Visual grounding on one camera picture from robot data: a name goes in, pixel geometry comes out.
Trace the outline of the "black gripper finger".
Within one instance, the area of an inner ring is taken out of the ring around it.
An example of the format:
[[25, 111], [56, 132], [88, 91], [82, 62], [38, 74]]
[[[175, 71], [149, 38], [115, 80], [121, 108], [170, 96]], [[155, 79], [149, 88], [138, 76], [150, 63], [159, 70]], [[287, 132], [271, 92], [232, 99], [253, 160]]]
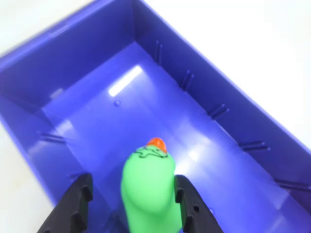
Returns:
[[88, 226], [88, 204], [93, 200], [93, 178], [80, 175], [39, 228], [39, 233], [81, 233]]
[[197, 189], [184, 175], [174, 176], [175, 202], [180, 205], [185, 233], [223, 233]]

